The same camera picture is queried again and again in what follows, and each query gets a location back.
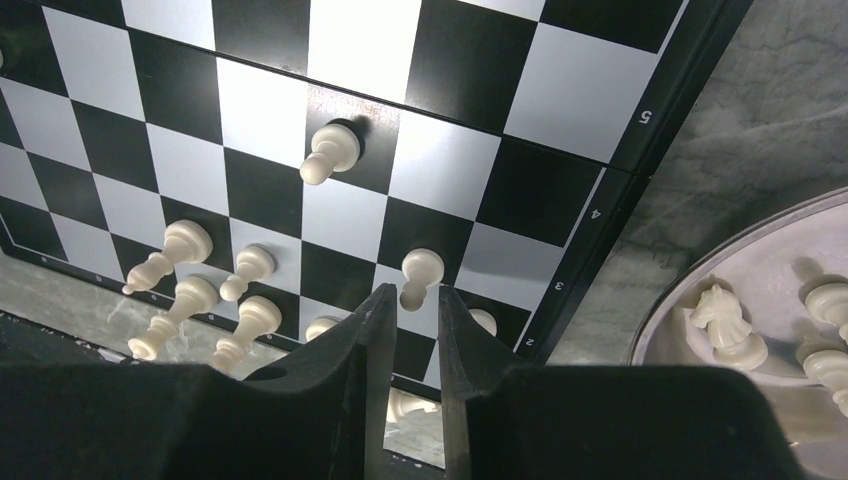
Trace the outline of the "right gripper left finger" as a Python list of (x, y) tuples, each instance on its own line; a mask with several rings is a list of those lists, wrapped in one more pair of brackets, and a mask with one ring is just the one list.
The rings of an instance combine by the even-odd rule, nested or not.
[(397, 288), (378, 286), (348, 317), (251, 373), (258, 408), (248, 479), (375, 479), (397, 337)]

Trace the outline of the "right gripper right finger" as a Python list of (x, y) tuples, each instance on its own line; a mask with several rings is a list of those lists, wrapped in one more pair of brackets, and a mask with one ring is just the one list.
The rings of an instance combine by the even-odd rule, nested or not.
[(484, 457), (497, 435), (484, 401), (524, 360), (480, 326), (451, 286), (439, 288), (438, 347), (446, 472), (450, 479), (491, 479)]

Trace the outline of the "black and white chessboard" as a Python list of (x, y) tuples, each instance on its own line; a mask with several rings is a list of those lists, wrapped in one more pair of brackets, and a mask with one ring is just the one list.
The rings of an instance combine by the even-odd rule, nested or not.
[(749, 9), (5, 1), (1, 247), (285, 350), (392, 283), (435, 400), (438, 287), (547, 360)]

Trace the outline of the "steel bowl with chess pieces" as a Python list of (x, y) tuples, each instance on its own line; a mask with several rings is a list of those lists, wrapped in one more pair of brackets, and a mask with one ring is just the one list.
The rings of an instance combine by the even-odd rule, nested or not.
[(726, 367), (707, 332), (690, 321), (701, 293), (719, 284), (768, 348), (745, 374), (763, 393), (805, 475), (847, 475), (847, 416), (832, 393), (807, 377), (803, 360), (821, 350), (847, 354), (836, 327), (815, 320), (804, 300), (816, 287), (847, 284), (847, 190), (803, 187), (753, 209), (737, 233), (682, 274), (654, 303), (629, 349), (632, 365)]

